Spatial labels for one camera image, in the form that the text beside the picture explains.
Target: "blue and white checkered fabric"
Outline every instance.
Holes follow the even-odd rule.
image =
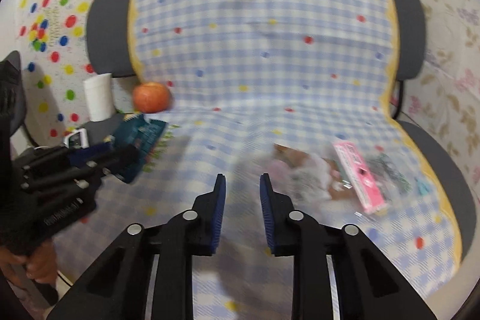
[[[189,209],[222,172],[218,252],[193,261],[195,319],[290,318],[293,259],[265,252],[259,199],[273,144],[315,151],[340,136],[364,156],[381,147],[408,178],[424,177],[380,108],[393,50],[387,0],[133,2],[142,76],[168,82],[175,97],[174,109],[153,117],[179,127],[133,185],[105,180],[90,221],[61,234],[62,268],[85,270],[130,223],[158,225]],[[453,224],[435,192],[375,220],[341,202],[296,207],[331,226],[357,224],[423,297],[455,272]]]

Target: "pink box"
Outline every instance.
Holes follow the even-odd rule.
[[[344,168],[352,186],[357,193],[363,211],[372,214],[388,206],[371,175],[365,160],[350,141],[333,143],[339,158],[339,163]]]

